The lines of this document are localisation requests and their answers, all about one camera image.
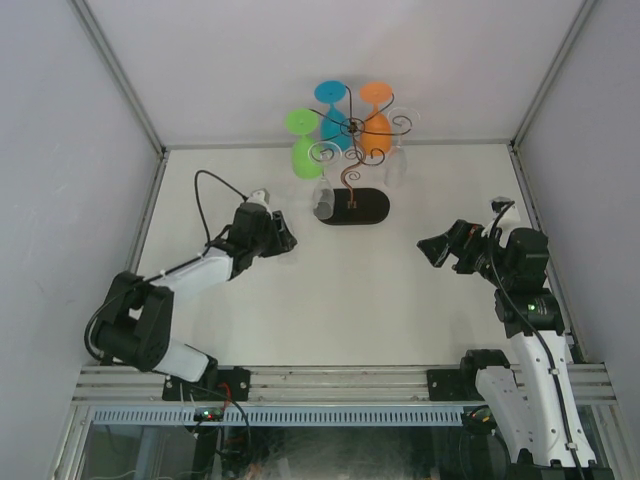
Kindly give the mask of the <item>green plastic wine glass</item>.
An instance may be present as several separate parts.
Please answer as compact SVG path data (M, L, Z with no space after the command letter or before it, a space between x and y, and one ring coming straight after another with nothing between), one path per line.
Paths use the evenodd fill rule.
M286 129L297 137L291 149L292 169L298 178L304 180L315 179L322 174L322 168L309 156L309 149L315 143L312 133L318 125L318 115L306 108L290 111L285 119Z

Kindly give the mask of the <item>clear champagne flute back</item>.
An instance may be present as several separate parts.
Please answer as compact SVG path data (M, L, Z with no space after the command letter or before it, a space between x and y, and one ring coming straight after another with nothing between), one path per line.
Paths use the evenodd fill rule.
M394 107L387 113L392 129L392 148L384 161L384 184L387 188L398 188L407 171L407 155L403 140L421 120L420 113L411 107Z

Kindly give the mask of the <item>clear champagne flute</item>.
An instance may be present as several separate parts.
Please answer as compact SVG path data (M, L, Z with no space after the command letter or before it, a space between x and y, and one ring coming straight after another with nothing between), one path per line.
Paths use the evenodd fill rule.
M384 184L387 188L398 188L407 171L407 155L403 140L421 120L420 113L411 107L394 107L387 113L392 129L392 148L384 161Z
M334 213L335 193L326 171L341 159L342 154L342 149L330 140L318 141L309 148L309 159L321 173L313 192L313 214L318 220L327 220Z

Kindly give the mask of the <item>clear champagne flute front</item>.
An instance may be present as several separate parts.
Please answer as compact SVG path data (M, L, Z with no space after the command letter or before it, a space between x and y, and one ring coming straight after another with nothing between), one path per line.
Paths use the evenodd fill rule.
M327 220L334 213L335 193L326 171L341 159L342 154L342 149L330 140L318 141L309 148L309 159L321 173L313 192L313 214L318 220Z

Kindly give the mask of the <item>blue plastic wine glass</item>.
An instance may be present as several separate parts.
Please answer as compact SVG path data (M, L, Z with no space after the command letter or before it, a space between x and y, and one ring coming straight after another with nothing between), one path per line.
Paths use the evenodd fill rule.
M337 80L324 81L314 91L316 100L328 106L320 126L321 139L333 142L342 151L347 150L351 145L350 137L344 134L346 128L342 126L346 116L337 108L337 103L345 97L346 93L346 86Z

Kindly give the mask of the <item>orange plastic wine glass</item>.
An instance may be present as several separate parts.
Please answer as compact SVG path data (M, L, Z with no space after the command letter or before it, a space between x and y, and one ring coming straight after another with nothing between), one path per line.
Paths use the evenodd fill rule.
M360 135L360 144L367 156L381 157L392 147L392 130L387 117L381 112L393 98L393 90L384 82L370 82L360 88L360 98L372 106L364 119L364 130Z

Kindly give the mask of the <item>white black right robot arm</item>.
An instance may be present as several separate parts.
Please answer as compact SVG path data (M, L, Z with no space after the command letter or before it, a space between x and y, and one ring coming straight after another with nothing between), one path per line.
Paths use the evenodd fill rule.
M441 267L456 258L457 274L479 274L496 290L495 312L525 381L519 393L500 350L469 350L460 362L461 391L482 399L509 454L509 479L611 479L598 463L581 423L566 355L559 305L546 288L548 239L526 227L505 243L497 225L456 221L445 233L423 239L418 249Z

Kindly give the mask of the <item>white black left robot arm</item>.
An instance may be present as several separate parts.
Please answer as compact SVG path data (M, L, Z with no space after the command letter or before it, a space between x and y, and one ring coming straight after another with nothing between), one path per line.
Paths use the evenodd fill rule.
M218 361L172 336L176 305L238 277L255 258L279 256L296 245L282 212L243 202L233 222L194 258L151 278L116 275L85 328L85 348L99 359L180 380L196 399L209 399L219 387Z

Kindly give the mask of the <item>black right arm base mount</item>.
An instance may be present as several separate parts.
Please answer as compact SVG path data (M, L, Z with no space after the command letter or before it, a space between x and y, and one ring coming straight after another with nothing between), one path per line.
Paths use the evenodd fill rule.
M429 369L426 372L429 399L439 402L481 401L474 380L459 369Z

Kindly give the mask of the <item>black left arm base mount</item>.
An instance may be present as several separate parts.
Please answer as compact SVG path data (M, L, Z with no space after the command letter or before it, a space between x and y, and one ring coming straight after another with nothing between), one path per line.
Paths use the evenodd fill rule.
M248 400L251 386L249 369L234 366L219 368L215 374L190 383L178 377L167 377L162 391L164 401L173 402L215 402Z

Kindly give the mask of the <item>aluminium front frame rail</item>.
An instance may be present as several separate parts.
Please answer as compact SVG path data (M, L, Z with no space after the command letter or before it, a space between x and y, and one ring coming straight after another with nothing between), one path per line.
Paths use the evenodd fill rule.
M247 402L252 405L426 404L438 382L431 368L413 366L252 367ZM153 405L162 400L165 377L129 367L81 370L73 401L79 404Z

